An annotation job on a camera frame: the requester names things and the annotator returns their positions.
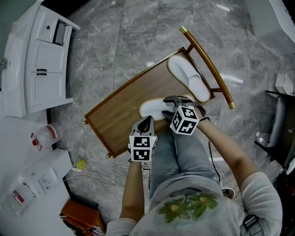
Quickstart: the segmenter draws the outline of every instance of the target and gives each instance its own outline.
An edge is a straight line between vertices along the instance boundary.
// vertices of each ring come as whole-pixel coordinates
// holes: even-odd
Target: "person's leg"
[[[209,161],[208,155],[197,137],[196,131],[191,135],[173,133],[177,163],[181,173],[196,174],[218,181],[216,172]]]
[[[171,129],[167,129],[159,136],[152,159],[150,198],[161,183],[177,174],[179,174],[179,167],[176,161],[174,138]]]

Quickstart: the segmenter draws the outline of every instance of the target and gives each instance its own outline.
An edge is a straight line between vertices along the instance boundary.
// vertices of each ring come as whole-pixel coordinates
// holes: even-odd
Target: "gold end cap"
[[[180,31],[184,34],[188,31],[188,29],[185,26],[180,27]]]
[[[229,103],[229,108],[231,109],[231,110],[233,110],[233,109],[235,109],[235,103],[234,102],[231,102],[231,103]]]

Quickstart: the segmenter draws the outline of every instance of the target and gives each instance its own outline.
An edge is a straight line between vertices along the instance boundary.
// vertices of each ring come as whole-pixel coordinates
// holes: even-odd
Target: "flower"
[[[193,211],[193,219],[199,218],[205,212],[207,206],[210,209],[214,209],[217,206],[217,202],[214,200],[215,198],[216,197],[214,195],[204,193],[199,196],[190,197],[193,204],[189,209]]]
[[[191,202],[185,198],[165,202],[164,206],[158,210],[158,214],[165,214],[165,222],[170,223],[176,217],[189,219],[187,210],[191,207]]]

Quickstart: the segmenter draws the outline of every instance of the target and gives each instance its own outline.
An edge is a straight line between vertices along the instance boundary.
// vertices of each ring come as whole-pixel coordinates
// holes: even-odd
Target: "cabinet drawer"
[[[39,23],[37,39],[52,43],[58,18],[51,12],[39,9],[35,21]]]
[[[63,73],[65,48],[53,43],[36,40],[32,72]]]
[[[31,73],[31,106],[63,99],[63,74]]]

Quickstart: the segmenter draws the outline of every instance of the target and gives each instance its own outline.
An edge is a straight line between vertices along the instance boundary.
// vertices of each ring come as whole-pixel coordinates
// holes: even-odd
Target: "yellow plug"
[[[84,159],[80,160],[77,163],[77,169],[78,170],[83,170],[85,166],[86,166],[86,161]]]

